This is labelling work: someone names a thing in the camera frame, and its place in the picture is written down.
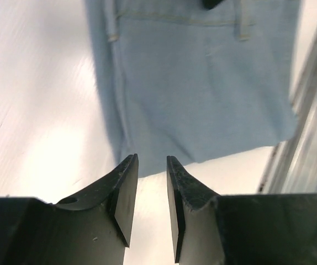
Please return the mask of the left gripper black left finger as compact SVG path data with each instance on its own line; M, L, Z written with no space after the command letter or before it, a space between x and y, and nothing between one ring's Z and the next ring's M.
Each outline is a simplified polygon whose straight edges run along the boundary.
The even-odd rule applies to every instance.
M122 264L130 245L139 160L56 204L0 197L0 264Z

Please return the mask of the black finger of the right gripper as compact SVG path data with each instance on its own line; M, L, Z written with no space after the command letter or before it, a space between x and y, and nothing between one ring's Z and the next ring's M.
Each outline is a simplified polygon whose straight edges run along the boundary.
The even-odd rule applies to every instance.
M223 0L201 0L202 7L205 10L212 10L219 5Z

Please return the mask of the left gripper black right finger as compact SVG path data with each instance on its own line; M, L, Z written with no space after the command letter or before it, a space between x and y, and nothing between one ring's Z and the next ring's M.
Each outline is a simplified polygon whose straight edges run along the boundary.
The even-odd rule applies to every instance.
M317 194L220 195L167 157L177 264L317 264Z

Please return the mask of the light denim skirt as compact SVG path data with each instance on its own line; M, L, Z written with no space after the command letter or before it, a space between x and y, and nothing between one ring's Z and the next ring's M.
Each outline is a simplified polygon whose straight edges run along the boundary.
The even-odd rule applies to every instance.
M293 137L289 100L299 1L86 1L115 162L140 177Z

